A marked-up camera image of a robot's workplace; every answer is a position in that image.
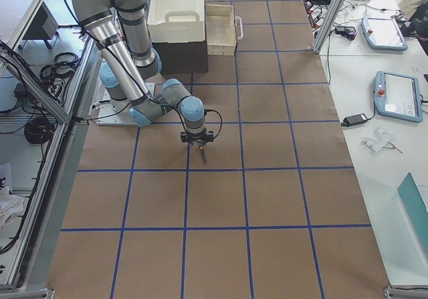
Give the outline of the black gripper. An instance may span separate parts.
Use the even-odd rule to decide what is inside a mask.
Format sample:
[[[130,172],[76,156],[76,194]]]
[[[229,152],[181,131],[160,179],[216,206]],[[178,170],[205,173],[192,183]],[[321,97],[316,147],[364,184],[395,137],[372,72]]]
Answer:
[[[198,144],[205,145],[208,142],[207,131],[202,130],[198,133],[187,132],[188,143],[194,144],[195,142]]]

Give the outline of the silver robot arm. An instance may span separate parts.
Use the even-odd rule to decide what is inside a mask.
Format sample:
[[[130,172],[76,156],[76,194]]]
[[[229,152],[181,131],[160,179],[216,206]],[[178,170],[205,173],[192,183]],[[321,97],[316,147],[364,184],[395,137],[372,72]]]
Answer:
[[[161,60],[152,46],[147,27],[149,0],[72,0],[78,23],[91,35],[106,60],[100,72],[111,99],[130,102],[129,113],[145,127],[171,110],[185,125],[181,140],[201,146],[212,142],[213,132],[205,126],[205,109],[177,79],[167,80],[152,94],[144,80],[161,70]]]

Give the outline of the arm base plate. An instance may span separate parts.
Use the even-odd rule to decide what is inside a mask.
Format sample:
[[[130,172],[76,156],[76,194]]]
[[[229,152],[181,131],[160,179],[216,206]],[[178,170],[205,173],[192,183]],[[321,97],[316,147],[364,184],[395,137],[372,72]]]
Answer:
[[[105,87],[103,97],[94,103],[98,115],[95,122],[99,126],[134,126],[135,122],[129,113],[130,102],[120,86]]]

